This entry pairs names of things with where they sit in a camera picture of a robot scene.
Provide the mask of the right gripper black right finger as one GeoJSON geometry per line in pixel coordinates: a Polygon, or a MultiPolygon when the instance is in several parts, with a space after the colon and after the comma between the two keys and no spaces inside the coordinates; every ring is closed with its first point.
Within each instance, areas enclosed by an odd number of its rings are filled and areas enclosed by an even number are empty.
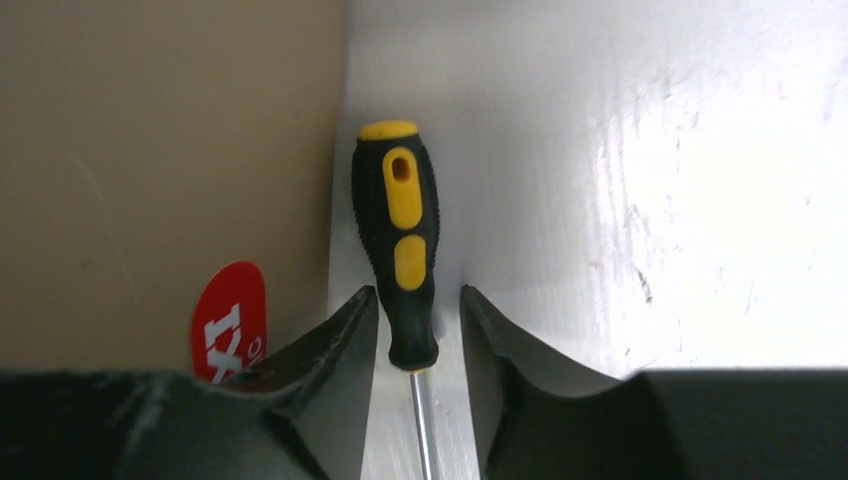
{"type": "Polygon", "coordinates": [[[839,369],[641,370],[616,379],[558,352],[477,288],[460,318],[486,479],[843,479],[839,369]]]}

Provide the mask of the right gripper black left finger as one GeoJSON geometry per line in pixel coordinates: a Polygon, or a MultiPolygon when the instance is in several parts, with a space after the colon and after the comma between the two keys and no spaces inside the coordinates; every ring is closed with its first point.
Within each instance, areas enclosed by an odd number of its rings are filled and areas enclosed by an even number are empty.
{"type": "Polygon", "coordinates": [[[5,370],[5,479],[356,479],[379,302],[329,319],[219,385],[165,370],[5,370]]]}

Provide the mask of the black yellow screwdriver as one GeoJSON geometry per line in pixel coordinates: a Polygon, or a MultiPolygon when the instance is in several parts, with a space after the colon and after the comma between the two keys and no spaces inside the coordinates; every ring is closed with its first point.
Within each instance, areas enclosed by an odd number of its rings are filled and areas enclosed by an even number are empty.
{"type": "Polygon", "coordinates": [[[352,155],[351,197],[358,235],[388,318],[390,363],[409,374],[422,475],[437,476],[425,372],[436,364],[434,267],[440,208],[433,166],[418,126],[363,126],[352,155]]]}

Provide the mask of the tan plastic toolbox with lid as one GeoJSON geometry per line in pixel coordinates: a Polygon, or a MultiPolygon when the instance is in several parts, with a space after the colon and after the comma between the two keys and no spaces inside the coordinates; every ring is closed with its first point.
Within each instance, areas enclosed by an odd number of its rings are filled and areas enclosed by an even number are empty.
{"type": "Polygon", "coordinates": [[[1,5],[1,365],[191,367],[256,264],[269,345],[326,316],[342,1],[1,5]]]}

